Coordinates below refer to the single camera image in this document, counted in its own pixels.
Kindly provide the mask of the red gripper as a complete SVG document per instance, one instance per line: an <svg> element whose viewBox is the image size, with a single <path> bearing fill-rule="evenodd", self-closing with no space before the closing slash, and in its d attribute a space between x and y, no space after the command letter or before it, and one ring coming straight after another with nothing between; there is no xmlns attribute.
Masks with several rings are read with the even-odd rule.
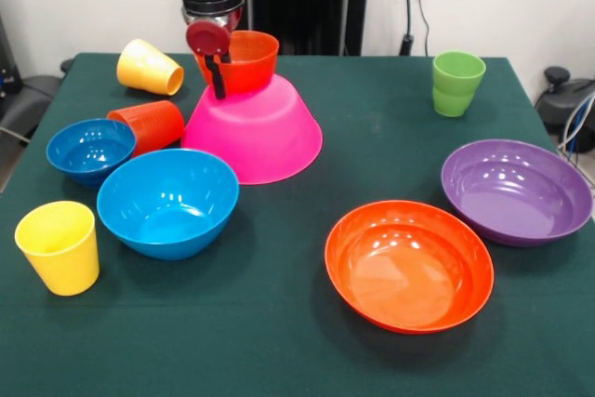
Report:
<svg viewBox="0 0 595 397"><path fill-rule="evenodd" d="M212 20L197 20L187 26L186 41L190 49L205 56L206 68L212 75L212 87L217 99L226 98L226 89L215 55L222 63L231 63L231 32Z"/></svg>

